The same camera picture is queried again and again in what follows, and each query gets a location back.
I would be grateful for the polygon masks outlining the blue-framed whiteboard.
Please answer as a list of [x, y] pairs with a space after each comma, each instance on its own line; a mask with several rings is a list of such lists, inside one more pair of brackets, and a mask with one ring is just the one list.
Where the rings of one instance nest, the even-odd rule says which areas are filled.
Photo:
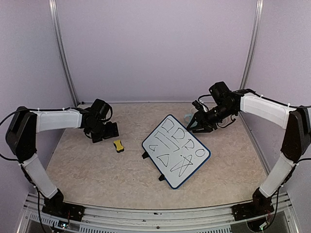
[[159, 180], [172, 189], [178, 189], [211, 157], [211, 151], [173, 115], [167, 115], [141, 145], [143, 157], [159, 170]]

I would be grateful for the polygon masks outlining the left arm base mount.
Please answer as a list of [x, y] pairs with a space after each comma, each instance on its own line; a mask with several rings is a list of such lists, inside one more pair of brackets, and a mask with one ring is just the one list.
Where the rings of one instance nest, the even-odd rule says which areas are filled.
[[84, 216], [85, 207], [77, 204], [64, 202], [60, 210], [57, 210], [55, 207], [45, 204], [42, 207], [42, 212], [51, 216], [57, 216], [60, 218], [81, 222]]

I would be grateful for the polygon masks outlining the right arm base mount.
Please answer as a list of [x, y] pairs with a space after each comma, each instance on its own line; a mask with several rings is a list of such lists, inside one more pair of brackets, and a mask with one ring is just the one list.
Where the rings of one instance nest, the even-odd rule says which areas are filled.
[[236, 204], [232, 206], [232, 213], [235, 221], [245, 220], [273, 212], [274, 207], [271, 203], [263, 206], [257, 206], [253, 202]]

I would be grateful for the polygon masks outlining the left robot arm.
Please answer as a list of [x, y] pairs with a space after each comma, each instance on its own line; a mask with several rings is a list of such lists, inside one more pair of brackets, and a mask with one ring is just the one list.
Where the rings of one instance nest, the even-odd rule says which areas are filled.
[[63, 216], [69, 209], [62, 192], [48, 177], [37, 155], [37, 133], [60, 130], [82, 129], [93, 143], [119, 136], [115, 122], [105, 118], [104, 107], [63, 108], [63, 109], [28, 109], [20, 106], [10, 115], [11, 123], [5, 140], [16, 156], [26, 179], [44, 197], [44, 212]]

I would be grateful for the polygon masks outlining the yellow whiteboard eraser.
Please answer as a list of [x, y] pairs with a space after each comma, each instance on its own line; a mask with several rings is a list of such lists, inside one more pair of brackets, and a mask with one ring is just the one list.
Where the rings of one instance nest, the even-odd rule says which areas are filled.
[[122, 145], [121, 140], [119, 140], [119, 139], [115, 140], [115, 141], [113, 141], [113, 144], [115, 146], [115, 149], [116, 149], [117, 153], [120, 153], [120, 152], [124, 151], [124, 146]]

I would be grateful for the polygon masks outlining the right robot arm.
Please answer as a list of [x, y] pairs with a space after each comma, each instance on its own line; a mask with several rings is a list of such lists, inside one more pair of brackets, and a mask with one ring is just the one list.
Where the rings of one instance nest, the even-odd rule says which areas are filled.
[[216, 106], [205, 110], [195, 100], [197, 110], [187, 125], [192, 133], [210, 133], [219, 128], [219, 123], [239, 112], [253, 114], [270, 121], [285, 130], [281, 154], [266, 180], [255, 190], [252, 201], [232, 207], [235, 219], [260, 216], [276, 210], [272, 196], [292, 176], [301, 156], [311, 144], [310, 107], [292, 106], [258, 95], [251, 89], [231, 91], [220, 84], [209, 89]]

